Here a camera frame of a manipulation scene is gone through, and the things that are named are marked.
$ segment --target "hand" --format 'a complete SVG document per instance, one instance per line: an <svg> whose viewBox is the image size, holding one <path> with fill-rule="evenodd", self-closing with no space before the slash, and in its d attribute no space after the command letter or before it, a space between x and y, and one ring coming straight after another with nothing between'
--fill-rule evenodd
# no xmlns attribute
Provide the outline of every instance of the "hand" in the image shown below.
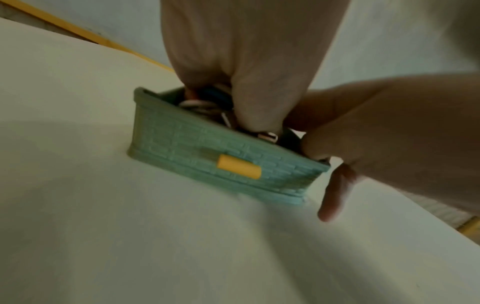
<svg viewBox="0 0 480 304"><path fill-rule="evenodd" d="M306 92L349 0L162 0L163 40L189 89L231 83L239 123L278 132Z"/></svg>
<svg viewBox="0 0 480 304"><path fill-rule="evenodd" d="M480 214L480 74L415 76L312 91L285 123L304 153L338 156L318 216L332 220L364 175Z"/></svg>

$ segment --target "teal plastic box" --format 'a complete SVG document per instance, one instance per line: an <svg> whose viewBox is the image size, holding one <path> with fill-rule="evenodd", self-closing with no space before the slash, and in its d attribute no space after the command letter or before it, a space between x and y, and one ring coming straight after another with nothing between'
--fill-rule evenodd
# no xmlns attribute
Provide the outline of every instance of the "teal plastic box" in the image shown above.
<svg viewBox="0 0 480 304"><path fill-rule="evenodd" d="M177 107L183 97L183 88L160 94L144 88L135 90L129 156L264 201L291 204L301 204L311 183L330 168L326 162L313 161ZM286 137L293 145L300 142L293 132ZM218 169L221 154L260 166L260 179Z"/></svg>

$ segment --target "yellow edge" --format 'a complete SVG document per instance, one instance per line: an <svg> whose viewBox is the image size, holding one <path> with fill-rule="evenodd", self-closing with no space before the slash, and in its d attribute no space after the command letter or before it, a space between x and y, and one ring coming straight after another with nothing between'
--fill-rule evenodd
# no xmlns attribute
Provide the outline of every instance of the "yellow edge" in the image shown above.
<svg viewBox="0 0 480 304"><path fill-rule="evenodd" d="M480 217L474 216L457 230L461 234L469 236L475 233L478 229L480 229Z"/></svg>
<svg viewBox="0 0 480 304"><path fill-rule="evenodd" d="M113 49L116 49L116 50L120 50L120 51L124 51L124 52L127 52L127 53L131 53L131 54L134 54L142 59L145 59L147 61L150 61L151 63L154 63L166 70L169 70L170 72L173 72L173 69L170 68L170 67L167 67L166 65L163 65L161 63L158 63L156 62L155 60L153 59L150 59L148 58L147 56L144 56L142 54L139 54L135 51L132 51L130 49L127 49L126 47L124 46L121 46L119 45L118 43L115 43L113 41L110 41L108 39L105 39L104 37L100 36L100 35L97 35L97 34L94 34L92 32L89 32L87 30L84 30L76 25L73 25L69 22L66 22L65 20L62 20L60 18L57 18L47 12L44 12L44 11L41 11L31 5L28 5L26 3L23 3L19 0L0 0L0 2L8 5L8 6L11 6L13 8L16 8L17 10L20 10L22 12L25 12L27 14L30 14L32 16L35 16L39 19L42 19L48 23L51 23L59 28L62 28L64 30L67 30L71 33L74 33L80 37L83 37L85 39L88 39L92 42L95 42L95 43L98 43L99 45L102 45L102 46L105 46L105 47L109 47L109 48L113 48Z"/></svg>

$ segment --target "brick pattern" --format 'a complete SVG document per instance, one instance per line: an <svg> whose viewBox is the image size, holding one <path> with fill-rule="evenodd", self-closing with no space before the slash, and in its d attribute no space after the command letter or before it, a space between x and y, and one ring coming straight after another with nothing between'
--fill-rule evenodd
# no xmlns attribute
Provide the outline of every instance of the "brick pattern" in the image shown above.
<svg viewBox="0 0 480 304"><path fill-rule="evenodd" d="M137 102L133 144L155 157L191 170L288 196L303 196L311 183L325 170L322 166L315 166L316 162L313 161L309 161L311 165L307 165L304 160L295 161L295 158L303 159L299 155L279 155L274 145L262 148L248 140L239 141L236 137L228 136L225 132L227 129L223 126L218 125L220 131L216 131L211 126L205 128L202 121L189 118L190 115L172 115L168 108L152 109ZM216 162L220 154L235 156L260 166L261 178L253 180L217 169Z"/></svg>

